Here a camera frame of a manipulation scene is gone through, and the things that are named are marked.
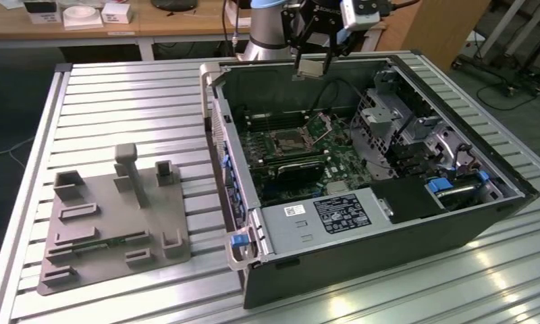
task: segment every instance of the cable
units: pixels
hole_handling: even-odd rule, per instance
[[[177,59],[184,59],[192,53],[192,50],[194,49],[194,45],[196,45],[196,42],[192,42],[192,45],[189,46],[186,53],[182,56],[180,56]]]
[[[416,114],[412,111],[411,115],[408,116],[408,119],[405,120],[403,126],[400,127],[400,129],[397,130],[396,134],[393,135],[393,137],[389,140],[389,144],[388,147],[391,147],[392,144],[395,144],[396,140],[399,139],[400,135],[404,132],[404,129],[408,127],[408,125],[411,124],[411,122],[415,120]]]
[[[519,103],[517,105],[515,105],[515,106],[512,106],[512,107],[509,107],[509,108],[499,108],[499,107],[492,106],[492,105],[491,105],[489,103],[487,103],[487,102],[484,101],[484,99],[480,97],[480,92],[483,92],[487,88],[491,88],[491,87],[493,87],[493,86],[499,86],[499,85],[503,85],[503,84],[504,84],[503,82],[496,83],[496,84],[489,84],[488,86],[484,86],[483,88],[480,88],[480,89],[476,91],[476,98],[477,98],[477,100],[480,100],[481,103],[483,103],[484,105],[487,105],[488,107],[491,107],[493,110],[497,110],[497,111],[511,111],[511,110],[515,110],[516,108],[521,107],[523,105],[525,105],[527,103],[535,101],[535,100],[539,98],[539,97],[533,97],[532,99],[528,99],[527,101]]]
[[[460,143],[456,147],[456,150],[453,151],[453,157],[452,157],[452,167],[451,169],[456,169],[456,163],[459,162],[459,153],[460,152],[468,152],[472,149],[472,145],[467,143]]]
[[[222,29],[224,29],[224,45],[225,45],[225,56],[228,54],[232,54],[231,47],[228,45],[228,30],[225,29],[225,4],[228,3],[228,0],[222,0]]]
[[[178,43],[173,43],[172,45],[164,45],[164,44],[157,43],[156,45],[158,45],[158,47],[166,47],[166,48],[172,49],[177,44]]]
[[[331,102],[327,104],[327,106],[332,105],[333,102],[335,102],[335,100],[337,99],[337,96],[339,96],[339,86],[337,86],[336,80],[332,79],[332,80],[328,80],[328,81],[324,83],[324,85],[323,85],[323,87],[321,87],[321,89],[320,89],[320,93],[319,93],[317,96],[316,96],[315,102],[312,103],[312,106],[309,107],[308,114],[312,114],[312,112],[313,112],[315,109],[317,108],[317,104],[320,103],[320,99],[323,98],[323,95],[324,95],[324,93],[325,93],[325,89],[331,86],[331,84],[335,84],[335,85],[336,85],[336,94],[335,94],[333,99],[331,100]]]
[[[333,78],[332,80],[347,84],[347,85],[351,87],[351,89],[353,90],[353,92],[359,95],[360,100],[368,101],[367,97],[361,94],[361,92],[360,92],[360,90],[356,88],[356,86],[355,86],[353,84],[351,84],[347,80],[344,80],[343,78]]]
[[[236,55],[237,46],[237,19],[240,17],[240,0],[236,0],[236,22],[233,24],[233,35],[232,35],[232,52]]]
[[[399,4],[393,5],[392,7],[396,10],[396,9],[400,9],[400,8],[409,7],[411,5],[413,5],[413,4],[419,3],[419,2],[420,2],[420,0],[411,0],[411,1],[407,1],[404,3],[399,3]]]
[[[25,143],[30,142],[34,139],[34,137],[28,138],[26,140],[21,141],[17,143],[14,146],[12,146],[9,149],[0,151],[0,155],[6,154],[12,152],[14,149],[17,149],[20,146],[22,146]]]
[[[25,169],[26,166],[24,165],[24,163],[21,163],[21,161],[18,159],[16,159],[14,155],[12,154],[12,151],[8,152],[8,155],[17,162],[17,164],[21,166],[21,168]]]
[[[169,48],[169,49],[172,49],[177,44],[178,44],[178,43],[174,43],[172,46],[165,46],[165,45],[162,45],[162,44],[157,44],[157,45],[158,45],[158,48],[161,48],[161,49],[162,49],[162,46],[166,47],[166,48]],[[188,51],[185,52],[185,54],[180,55],[178,57],[174,57],[173,59],[184,59],[184,58],[192,53],[192,50],[193,50],[193,48],[194,48],[194,45],[196,45],[196,42],[192,42],[192,45],[189,46],[189,49],[188,49]]]
[[[34,137],[28,138],[26,140],[22,140],[20,143],[17,143],[14,146],[12,146],[9,149],[0,151],[0,155],[6,154],[9,155],[9,157],[12,157],[12,159],[16,161],[16,163],[22,167],[22,169],[26,168],[26,166],[24,165],[24,163],[21,163],[21,161],[18,159],[16,159],[14,155],[12,154],[14,149],[18,149],[25,143],[33,141]]]

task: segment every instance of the white box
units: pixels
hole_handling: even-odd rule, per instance
[[[33,24],[50,24],[62,22],[60,6],[50,2],[24,3],[29,19]]]
[[[129,24],[132,10],[128,3],[106,3],[101,11],[101,19],[110,24]]]
[[[81,30],[102,28],[100,11],[92,7],[74,6],[64,10],[64,29]]]
[[[464,46],[461,47],[459,54],[473,57],[477,49],[480,48],[480,46],[483,46],[485,40],[487,39],[483,35],[472,31],[468,35],[467,41],[464,42]]]

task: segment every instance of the motherboard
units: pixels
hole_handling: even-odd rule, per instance
[[[363,188],[372,181],[352,146],[349,121],[324,113],[305,120],[301,127],[240,135],[264,207]]]

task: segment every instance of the black cable cord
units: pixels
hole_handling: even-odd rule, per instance
[[[331,102],[327,104],[327,106],[332,105],[333,102],[335,102],[335,100],[337,99],[337,96],[339,96],[339,86],[337,86],[336,80],[328,80],[328,81],[324,83],[323,87],[320,88],[320,93],[319,93],[319,95],[316,96],[316,99],[315,99],[315,102],[312,103],[312,106],[309,107],[309,110],[308,110],[308,114],[309,114],[309,115],[312,114],[312,112],[313,112],[315,109],[317,108],[317,104],[320,103],[320,99],[323,98],[323,95],[324,95],[324,93],[325,93],[325,89],[328,89],[328,87],[331,86],[331,84],[335,84],[335,85],[336,85],[336,94],[335,94],[335,96],[333,96]]]
[[[467,143],[460,143],[453,151],[453,158],[452,158],[452,169],[456,169],[456,162],[459,162],[459,153],[468,152],[472,149],[472,145]]]
[[[419,3],[419,2],[420,2],[420,0],[411,0],[411,1],[407,1],[404,3],[399,3],[399,4],[393,5],[393,8],[395,8],[395,10],[400,9],[400,8],[405,8],[405,7],[413,5],[413,4]]]
[[[156,45],[158,45],[158,47],[166,47],[166,48],[172,49],[177,44],[178,43],[173,43],[172,45],[164,45],[164,44],[157,43]]]
[[[476,98],[477,98],[477,100],[480,100],[481,103],[483,103],[484,105],[487,105],[488,107],[491,107],[493,110],[497,110],[497,111],[511,111],[511,110],[515,110],[516,108],[520,108],[523,105],[525,105],[527,103],[535,101],[535,100],[539,98],[539,97],[533,97],[532,99],[528,99],[527,101],[523,101],[521,103],[519,103],[517,105],[515,105],[515,106],[512,106],[512,107],[509,107],[509,108],[499,108],[499,107],[491,105],[489,103],[487,103],[487,102],[484,101],[483,97],[480,97],[480,93],[481,93],[487,88],[491,88],[491,87],[493,87],[493,86],[500,86],[500,85],[503,85],[503,84],[504,84],[504,82],[500,82],[500,83],[496,83],[496,84],[489,84],[488,86],[484,86],[483,88],[480,88],[480,89],[476,91]]]
[[[192,45],[189,46],[186,53],[182,56],[180,56],[177,59],[184,59],[192,53],[194,46],[196,46],[196,42],[192,42]]]
[[[411,124],[411,122],[415,120],[416,114],[412,111],[411,115],[408,116],[408,119],[405,120],[403,126],[400,127],[400,129],[397,130],[396,134],[393,135],[393,137],[389,140],[389,144],[388,147],[395,144],[396,140],[400,138],[400,135],[404,132],[404,129],[408,127],[408,125]]]
[[[236,0],[236,22],[233,24],[233,36],[237,38],[237,19],[240,17],[240,0]],[[236,55],[235,40],[232,40],[232,52]]]
[[[225,4],[226,3],[228,3],[228,0],[222,0],[222,29],[224,29],[225,56],[233,56],[233,55],[229,55],[232,53],[232,51],[231,51],[231,46],[228,44],[228,30],[225,29]]]

